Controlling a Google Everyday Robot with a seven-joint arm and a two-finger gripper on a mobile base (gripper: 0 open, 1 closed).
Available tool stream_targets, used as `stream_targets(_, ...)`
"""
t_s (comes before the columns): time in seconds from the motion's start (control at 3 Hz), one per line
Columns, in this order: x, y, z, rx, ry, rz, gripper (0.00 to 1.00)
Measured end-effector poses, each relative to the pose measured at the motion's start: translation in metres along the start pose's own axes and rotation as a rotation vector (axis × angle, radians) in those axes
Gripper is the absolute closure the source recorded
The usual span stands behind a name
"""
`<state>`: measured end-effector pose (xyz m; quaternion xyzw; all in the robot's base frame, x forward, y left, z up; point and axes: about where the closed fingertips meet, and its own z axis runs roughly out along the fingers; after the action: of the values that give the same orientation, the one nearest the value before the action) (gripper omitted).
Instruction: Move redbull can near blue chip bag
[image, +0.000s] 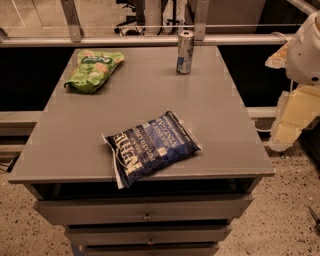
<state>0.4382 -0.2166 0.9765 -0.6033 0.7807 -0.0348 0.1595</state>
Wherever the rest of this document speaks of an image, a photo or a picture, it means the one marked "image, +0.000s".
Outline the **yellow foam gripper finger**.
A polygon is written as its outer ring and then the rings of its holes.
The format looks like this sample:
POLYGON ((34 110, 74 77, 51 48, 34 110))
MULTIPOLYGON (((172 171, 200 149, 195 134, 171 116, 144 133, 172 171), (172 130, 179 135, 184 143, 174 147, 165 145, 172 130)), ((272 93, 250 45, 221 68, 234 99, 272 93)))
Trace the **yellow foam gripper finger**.
POLYGON ((273 69, 285 68, 287 61, 288 46, 288 43, 284 44, 274 54, 269 56, 265 62, 265 65, 273 69))
POLYGON ((319 114, 319 85, 299 84, 292 92, 283 91, 277 103, 268 146, 276 152, 287 150, 319 114))

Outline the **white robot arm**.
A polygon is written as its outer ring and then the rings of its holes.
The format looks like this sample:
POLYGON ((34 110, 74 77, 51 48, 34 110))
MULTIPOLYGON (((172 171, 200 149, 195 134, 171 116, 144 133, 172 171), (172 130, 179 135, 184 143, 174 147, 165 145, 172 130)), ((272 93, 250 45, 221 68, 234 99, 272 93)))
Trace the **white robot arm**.
POLYGON ((298 31, 265 62, 286 70, 297 88, 283 91, 276 108, 268 146, 277 152, 290 148, 320 114, 320 11, 309 15, 298 31))

